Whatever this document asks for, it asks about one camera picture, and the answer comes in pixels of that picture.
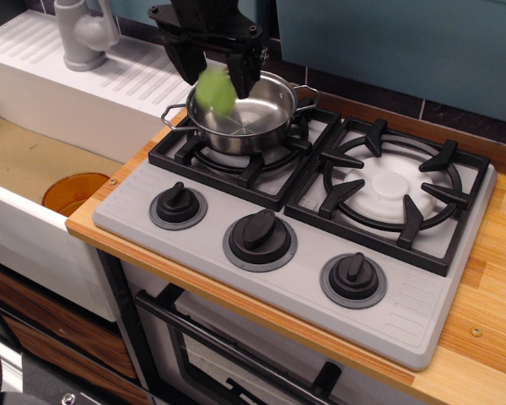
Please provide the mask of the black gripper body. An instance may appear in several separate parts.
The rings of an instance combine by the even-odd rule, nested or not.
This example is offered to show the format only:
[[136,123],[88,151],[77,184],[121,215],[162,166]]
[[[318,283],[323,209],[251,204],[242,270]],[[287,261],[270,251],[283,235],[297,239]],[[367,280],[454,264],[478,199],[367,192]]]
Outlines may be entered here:
[[163,34],[205,35],[205,53],[255,53],[262,63],[268,58],[263,28],[240,11],[237,1],[171,1],[150,7],[148,17],[162,40]]

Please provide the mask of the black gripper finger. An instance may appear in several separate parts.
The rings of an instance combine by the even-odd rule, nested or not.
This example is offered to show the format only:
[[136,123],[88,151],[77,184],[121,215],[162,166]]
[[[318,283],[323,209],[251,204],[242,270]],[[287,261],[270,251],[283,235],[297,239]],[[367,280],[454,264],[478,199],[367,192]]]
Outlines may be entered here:
[[226,57],[229,77],[240,100],[248,98],[255,84],[260,80],[262,60],[255,53],[229,53]]
[[207,68],[205,35],[163,34],[164,48],[176,71],[188,83],[195,84]]

